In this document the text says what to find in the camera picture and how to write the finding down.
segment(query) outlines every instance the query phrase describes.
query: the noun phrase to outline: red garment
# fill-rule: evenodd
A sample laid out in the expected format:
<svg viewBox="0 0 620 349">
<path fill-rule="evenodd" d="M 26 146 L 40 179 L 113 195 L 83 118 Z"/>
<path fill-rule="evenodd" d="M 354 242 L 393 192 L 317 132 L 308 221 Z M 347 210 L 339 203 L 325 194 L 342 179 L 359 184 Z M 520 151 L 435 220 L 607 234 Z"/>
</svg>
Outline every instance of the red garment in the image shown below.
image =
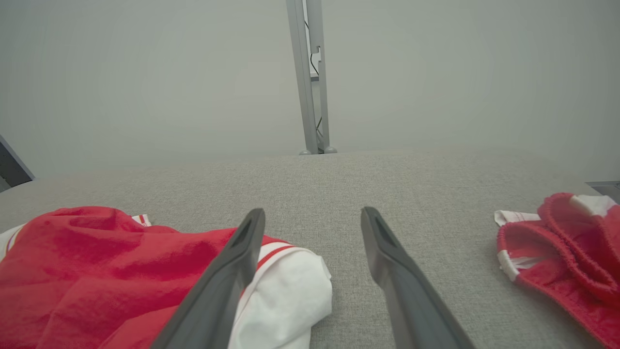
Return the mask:
<svg viewBox="0 0 620 349">
<path fill-rule="evenodd" d="M 514 282 L 551 297 L 602 344 L 620 348 L 620 206 L 587 198 L 555 194 L 539 208 L 541 220 L 507 223 L 498 257 Z"/>
<path fill-rule="evenodd" d="M 234 231 L 143 227 L 108 207 L 37 217 L 0 262 L 0 348 L 148 348 Z"/>
</svg>

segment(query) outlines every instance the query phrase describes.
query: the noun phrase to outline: metal pole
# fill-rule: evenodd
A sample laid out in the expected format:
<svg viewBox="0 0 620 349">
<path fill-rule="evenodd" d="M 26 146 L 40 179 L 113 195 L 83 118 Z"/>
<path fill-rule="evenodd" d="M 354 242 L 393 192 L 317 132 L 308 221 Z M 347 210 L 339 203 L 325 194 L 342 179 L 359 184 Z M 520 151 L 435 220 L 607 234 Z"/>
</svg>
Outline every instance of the metal pole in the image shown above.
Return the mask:
<svg viewBox="0 0 620 349">
<path fill-rule="evenodd" d="M 288 25 L 293 44 L 293 58 L 297 73 L 297 89 L 299 91 L 299 105 L 301 120 L 304 125 L 306 151 L 300 155 L 318 154 L 316 125 L 314 123 L 314 102 L 312 100 L 312 86 L 310 85 L 310 63 L 308 62 L 308 48 L 306 46 L 306 27 L 304 23 L 304 7 L 302 0 L 286 0 L 288 10 Z"/>
<path fill-rule="evenodd" d="M 323 126 L 323 149 L 325 154 L 336 153 L 329 143 L 329 117 L 327 115 L 327 73 L 325 70 L 325 40 L 323 39 L 323 10 L 321 0 L 306 0 L 310 52 L 321 53 L 319 61 L 319 87 L 321 90 L 321 124 Z"/>
</svg>

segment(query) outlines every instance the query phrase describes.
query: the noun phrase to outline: dark object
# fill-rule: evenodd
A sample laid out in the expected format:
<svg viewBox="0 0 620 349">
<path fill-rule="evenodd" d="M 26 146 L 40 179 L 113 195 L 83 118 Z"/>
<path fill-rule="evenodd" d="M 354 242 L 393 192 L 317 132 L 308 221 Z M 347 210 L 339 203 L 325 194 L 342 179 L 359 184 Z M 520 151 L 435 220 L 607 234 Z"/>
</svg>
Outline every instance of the dark object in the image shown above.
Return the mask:
<svg viewBox="0 0 620 349">
<path fill-rule="evenodd" d="M 361 232 L 370 274 L 386 296 L 396 347 L 474 348 L 379 211 L 361 210 Z"/>
<path fill-rule="evenodd" d="M 256 272 L 264 230 L 265 212 L 251 210 L 181 302 L 151 349 L 228 347 L 241 292 Z"/>
<path fill-rule="evenodd" d="M 151 349 L 225 349 L 241 291 L 252 281 L 265 212 L 250 211 L 211 262 Z M 473 349 L 448 308 L 379 211 L 364 207 L 361 231 L 374 281 L 383 289 L 398 349 Z"/>
<path fill-rule="evenodd" d="M 4 138 L 0 136 L 0 176 L 11 187 L 32 180 L 32 175 L 22 167 L 13 154 L 12 149 L 5 143 Z"/>
</svg>

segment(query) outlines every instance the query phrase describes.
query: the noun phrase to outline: red stripe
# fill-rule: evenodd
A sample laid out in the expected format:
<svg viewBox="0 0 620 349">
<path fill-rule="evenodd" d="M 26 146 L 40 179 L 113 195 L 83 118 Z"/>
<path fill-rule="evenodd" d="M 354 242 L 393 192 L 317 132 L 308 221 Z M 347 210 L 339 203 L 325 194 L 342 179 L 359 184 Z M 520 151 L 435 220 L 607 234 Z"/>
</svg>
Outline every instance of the red stripe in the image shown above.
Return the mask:
<svg viewBox="0 0 620 349">
<path fill-rule="evenodd" d="M 287 248 L 291 248 L 291 247 L 295 247 L 292 245 L 288 245 L 288 246 L 282 246 L 280 248 L 276 248 L 275 250 L 269 252 L 268 254 L 266 254 L 258 263 L 258 265 L 256 266 L 256 270 L 258 271 L 260 269 L 261 266 L 263 266 L 263 264 L 265 264 L 269 258 L 273 257 L 274 255 L 276 255 L 278 252 L 282 251 L 282 250 L 286 250 Z M 246 290 L 244 289 L 243 291 L 241 291 L 241 296 L 243 296 L 243 294 L 246 292 Z"/>
</svg>

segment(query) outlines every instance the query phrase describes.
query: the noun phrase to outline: gray fabric surface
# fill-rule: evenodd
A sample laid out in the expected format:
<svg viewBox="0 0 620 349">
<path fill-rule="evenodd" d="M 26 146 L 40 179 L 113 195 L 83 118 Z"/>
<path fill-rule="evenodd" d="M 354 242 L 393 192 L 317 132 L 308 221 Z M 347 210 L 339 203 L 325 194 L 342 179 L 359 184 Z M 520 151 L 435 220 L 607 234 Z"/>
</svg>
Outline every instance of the gray fabric surface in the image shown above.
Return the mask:
<svg viewBox="0 0 620 349">
<path fill-rule="evenodd" d="M 596 194 L 546 160 L 506 150 L 289 156 L 38 179 L 0 193 L 0 230 L 98 205 L 202 232 L 263 207 L 267 235 L 322 255 L 332 273 L 333 314 L 314 327 L 312 347 L 392 348 L 360 231 L 360 209 L 375 206 L 477 347 L 597 347 L 559 306 L 512 284 L 495 256 L 495 210 L 535 212 L 561 191 Z"/>
</svg>

